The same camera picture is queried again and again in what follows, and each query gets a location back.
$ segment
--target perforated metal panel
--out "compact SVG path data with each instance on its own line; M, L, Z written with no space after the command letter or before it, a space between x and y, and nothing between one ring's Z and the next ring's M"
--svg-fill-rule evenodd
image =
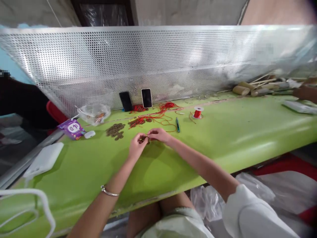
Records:
M230 88L309 60L311 26L159 26L0 29L0 46L67 116L119 92L141 103Z

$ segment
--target white sleeve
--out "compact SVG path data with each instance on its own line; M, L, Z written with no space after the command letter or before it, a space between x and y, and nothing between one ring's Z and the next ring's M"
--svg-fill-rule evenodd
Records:
M223 221L226 230L234 238L299 238L268 203L257 198L243 184L229 196L223 211Z

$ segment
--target silver bracelet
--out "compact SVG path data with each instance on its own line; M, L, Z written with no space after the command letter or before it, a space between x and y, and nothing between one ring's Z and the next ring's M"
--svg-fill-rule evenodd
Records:
M108 191L106 190L106 188L105 188L104 185L101 186L101 191L103 191L105 194L107 194L107 195L109 195L109 196L111 196L111 197L117 197L117 196L120 195L120 194L115 194L115 193L110 193L110 192L108 192Z

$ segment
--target green tabletop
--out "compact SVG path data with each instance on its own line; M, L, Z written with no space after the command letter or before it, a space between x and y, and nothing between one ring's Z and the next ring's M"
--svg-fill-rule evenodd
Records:
M171 134L213 159L227 172L232 173L260 163L274 156L317 141L317 117L294 112L281 103L288 96L240 98L231 93L204 100L175 101L183 106L184 115L166 112L175 124L178 117L181 132ZM189 119L194 106L204 107L203 119ZM49 199L50 209L56 220L55 232L66 233L72 227L94 197L125 161L130 140L138 132L147 133L151 128L162 127L166 131L174 126L162 126L147 122L129 129L128 117L157 112L157 109L139 114L114 111L107 123L93 127L79 120L86 131L94 130L90 139L72 141L63 138L64 148L54 167L36 176L29 187L43 190ZM114 123L126 124L123 138L115 141L107 137L105 130ZM205 181L173 150L159 141L152 141L136 163L113 215L121 214L160 198L190 189ZM21 179L14 188L21 188ZM15 195L0 200L0 223L16 213L37 207L40 218L8 237L45 237L49 224L43 215L41 202L33 195ZM5 227L7 232L32 218L21 216Z

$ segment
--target smartphone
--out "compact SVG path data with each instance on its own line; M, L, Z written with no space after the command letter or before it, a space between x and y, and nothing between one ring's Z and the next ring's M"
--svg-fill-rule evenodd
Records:
M133 106L132 106L129 92L126 91L126 92L119 93L119 96L120 96L124 111L132 111Z
M151 89L141 89L141 93L142 93L143 107L144 108L152 107Z

